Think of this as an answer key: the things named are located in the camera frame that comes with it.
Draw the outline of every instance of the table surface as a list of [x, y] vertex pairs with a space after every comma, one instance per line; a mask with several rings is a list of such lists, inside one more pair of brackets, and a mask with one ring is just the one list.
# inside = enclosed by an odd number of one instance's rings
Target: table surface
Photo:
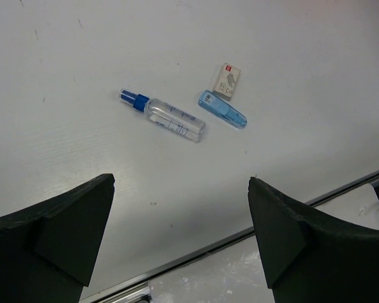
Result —
[[[243, 130], [196, 103], [225, 62]], [[203, 119], [203, 139], [122, 87]], [[378, 169], [379, 1], [0, 1], [0, 216], [116, 178], [82, 298], [250, 227], [252, 175], [307, 201]]]

